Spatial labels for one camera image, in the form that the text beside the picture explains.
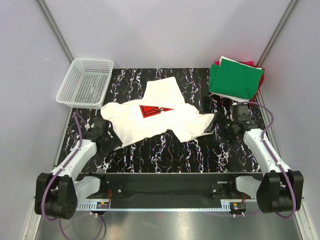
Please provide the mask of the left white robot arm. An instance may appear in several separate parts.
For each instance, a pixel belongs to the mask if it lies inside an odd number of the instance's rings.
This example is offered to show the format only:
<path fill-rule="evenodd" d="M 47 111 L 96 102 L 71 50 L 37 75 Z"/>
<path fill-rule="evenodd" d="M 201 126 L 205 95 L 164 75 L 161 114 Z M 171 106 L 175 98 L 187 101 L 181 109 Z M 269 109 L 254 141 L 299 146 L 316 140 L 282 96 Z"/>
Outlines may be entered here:
<path fill-rule="evenodd" d="M 111 121 L 95 119 L 93 128 L 80 134 L 76 147 L 63 162 L 37 177 L 34 212 L 49 220 L 69 220 L 87 197 L 103 198 L 108 193 L 103 177 L 90 173 L 81 180 L 77 178 L 92 157 L 107 156 L 122 144 Z"/>

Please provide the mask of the white t shirt red print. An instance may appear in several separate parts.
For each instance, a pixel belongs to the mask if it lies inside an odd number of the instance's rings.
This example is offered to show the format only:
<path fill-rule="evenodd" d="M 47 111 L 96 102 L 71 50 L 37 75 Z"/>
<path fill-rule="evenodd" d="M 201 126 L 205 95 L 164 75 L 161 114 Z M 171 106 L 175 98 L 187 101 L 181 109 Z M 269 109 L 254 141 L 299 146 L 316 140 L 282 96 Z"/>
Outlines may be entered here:
<path fill-rule="evenodd" d="M 105 120 L 127 147 L 143 139 L 173 131 L 181 143 L 210 135 L 204 130 L 214 114 L 201 114 L 185 102 L 175 77 L 148 81 L 141 99 L 122 104 L 109 102 L 100 109 Z"/>

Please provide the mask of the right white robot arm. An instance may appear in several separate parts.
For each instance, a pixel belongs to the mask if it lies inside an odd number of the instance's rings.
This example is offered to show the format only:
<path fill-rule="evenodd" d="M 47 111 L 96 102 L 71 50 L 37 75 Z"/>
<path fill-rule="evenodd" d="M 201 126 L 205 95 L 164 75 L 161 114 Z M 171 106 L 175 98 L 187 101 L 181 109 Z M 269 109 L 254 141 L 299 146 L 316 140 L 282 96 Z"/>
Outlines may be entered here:
<path fill-rule="evenodd" d="M 270 126 L 252 119 L 249 105 L 249 101 L 233 104 L 231 118 L 217 111 L 205 132 L 216 130 L 228 144 L 236 139 L 242 140 L 263 174 L 261 181 L 249 175 L 237 176 L 227 185 L 228 195 L 236 199 L 246 194 L 256 199 L 262 213 L 275 213 L 283 219 L 290 219 L 301 208 L 304 177 L 282 160 L 266 136 Z"/>

